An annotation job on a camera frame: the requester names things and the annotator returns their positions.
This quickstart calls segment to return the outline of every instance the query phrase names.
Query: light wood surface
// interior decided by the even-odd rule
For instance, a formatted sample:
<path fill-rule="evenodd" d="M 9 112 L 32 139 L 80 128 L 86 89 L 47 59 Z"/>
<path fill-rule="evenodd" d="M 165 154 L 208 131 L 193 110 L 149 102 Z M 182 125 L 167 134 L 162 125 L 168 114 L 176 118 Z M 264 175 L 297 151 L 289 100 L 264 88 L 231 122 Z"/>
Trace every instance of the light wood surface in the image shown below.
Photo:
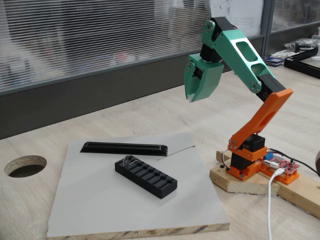
<path fill-rule="evenodd" d="M 268 147 L 314 166 L 320 150 L 320 80 L 283 67 L 271 70 L 294 93 L 261 135 Z M 70 142 L 189 132 L 209 177 L 209 170 L 217 164 L 216 151 L 227 148 L 230 136 L 247 123 L 261 104 L 233 72 L 227 72 L 211 97 L 192 104 L 185 99 L 184 86 L 180 86 L 0 140 L 0 239 L 46 239 L 49 215 Z M 6 165 L 27 155 L 46 158 L 46 168 L 31 177 L 8 177 L 4 172 Z M 319 181 L 306 167 L 301 167 L 300 173 Z M 267 239 L 265 196 L 228 193 L 214 187 L 230 218 L 230 230 L 162 239 Z M 314 194 L 320 194 L 320 189 L 315 189 Z M 317 240 L 319 226 L 319 219 L 281 197 L 272 197 L 273 240 Z"/>
<path fill-rule="evenodd" d="M 216 152 L 216 160 L 222 162 L 224 151 Z M 230 164 L 232 153 L 224 153 L 224 161 Z M 215 166 L 210 170 L 212 182 L 229 193 L 268 194 L 268 182 L 270 176 L 259 171 L 249 179 L 241 181 L 226 173 L 225 169 Z M 300 173 L 300 176 L 289 185 L 274 180 L 271 185 L 271 194 L 279 195 L 290 203 L 301 207 L 317 218 L 320 218 L 320 184 Z"/>

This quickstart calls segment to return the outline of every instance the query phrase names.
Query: circuit board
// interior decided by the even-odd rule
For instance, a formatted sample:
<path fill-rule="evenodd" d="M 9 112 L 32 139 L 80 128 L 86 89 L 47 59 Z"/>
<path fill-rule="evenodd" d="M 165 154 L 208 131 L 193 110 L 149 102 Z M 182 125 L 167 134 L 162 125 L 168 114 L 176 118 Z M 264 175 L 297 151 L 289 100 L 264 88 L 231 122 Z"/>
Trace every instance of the circuit board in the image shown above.
<path fill-rule="evenodd" d="M 300 167 L 300 165 L 293 163 L 290 163 L 288 160 L 281 160 L 281 159 L 276 159 L 272 158 L 270 160 L 265 160 L 264 164 L 267 166 L 273 168 L 273 169 L 279 169 L 282 168 L 284 169 L 284 172 L 286 174 L 292 174 L 297 168 Z"/>

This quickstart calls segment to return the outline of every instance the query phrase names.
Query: round hole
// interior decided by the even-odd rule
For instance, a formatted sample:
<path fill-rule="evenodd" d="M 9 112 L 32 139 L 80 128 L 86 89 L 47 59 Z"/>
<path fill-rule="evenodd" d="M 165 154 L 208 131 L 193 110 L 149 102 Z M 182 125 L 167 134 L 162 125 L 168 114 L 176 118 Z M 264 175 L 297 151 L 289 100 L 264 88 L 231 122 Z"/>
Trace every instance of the round hole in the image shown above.
<path fill-rule="evenodd" d="M 42 156 L 22 156 L 9 162 L 4 172 L 12 178 L 25 178 L 41 172 L 47 165 L 47 160 Z"/>

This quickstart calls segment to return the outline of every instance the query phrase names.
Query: wooden plank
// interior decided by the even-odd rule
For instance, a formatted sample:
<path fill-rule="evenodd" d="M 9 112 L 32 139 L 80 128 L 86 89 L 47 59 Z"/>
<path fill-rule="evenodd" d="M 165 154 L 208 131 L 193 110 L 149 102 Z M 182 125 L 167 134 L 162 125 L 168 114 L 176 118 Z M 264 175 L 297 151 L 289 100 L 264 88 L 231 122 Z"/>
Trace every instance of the wooden plank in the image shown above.
<path fill-rule="evenodd" d="M 221 162 L 222 151 L 217 151 L 217 160 Z M 225 164 L 230 164 L 231 152 L 225 153 Z M 257 194 L 266 195 L 268 194 L 268 179 L 259 174 L 255 174 L 245 181 L 230 175 L 226 172 L 226 168 L 221 168 L 219 165 L 215 166 L 210 170 L 210 178 L 212 182 L 224 189 L 229 193 L 245 193 L 245 194 Z M 278 195 L 279 184 L 273 183 L 271 185 L 271 194 Z"/>
<path fill-rule="evenodd" d="M 223 151 L 216 152 L 216 160 L 220 163 L 222 162 L 222 153 Z M 224 161 L 226 161 L 226 164 L 230 163 L 231 154 L 230 151 L 224 153 Z M 211 180 L 214 184 L 231 193 L 246 192 L 250 194 L 263 194 L 258 193 L 259 191 L 257 189 L 259 189 L 259 187 L 252 187 L 247 181 L 250 183 L 253 182 L 253 185 L 256 183 L 257 185 L 265 186 L 265 182 L 268 183 L 270 179 L 268 175 L 259 171 L 247 180 L 241 181 L 226 173 L 224 169 L 221 169 L 219 166 L 216 166 L 210 170 L 210 177 L 213 177 L 211 177 Z M 289 185 L 274 181 L 272 187 L 278 189 L 277 194 L 280 197 L 320 218 L 320 182 L 300 174 L 298 179 Z"/>

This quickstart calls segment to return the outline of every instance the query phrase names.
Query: robotic arm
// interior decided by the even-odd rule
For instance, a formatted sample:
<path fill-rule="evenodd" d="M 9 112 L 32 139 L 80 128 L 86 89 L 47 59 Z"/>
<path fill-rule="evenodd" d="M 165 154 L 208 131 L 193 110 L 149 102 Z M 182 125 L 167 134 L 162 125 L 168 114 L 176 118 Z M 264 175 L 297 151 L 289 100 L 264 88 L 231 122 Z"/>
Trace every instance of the robotic arm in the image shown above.
<path fill-rule="evenodd" d="M 253 118 L 230 138 L 228 149 L 232 157 L 226 171 L 243 181 L 258 171 L 271 176 L 273 171 L 262 161 L 267 154 L 265 138 L 258 133 L 293 91 L 276 80 L 241 30 L 235 29 L 225 17 L 206 21 L 202 43 L 201 53 L 188 57 L 184 72 L 186 98 L 194 102 L 209 97 L 219 84 L 224 68 L 221 61 L 224 60 L 246 87 L 263 101 Z M 289 184 L 298 176 L 295 170 L 277 179 Z"/>

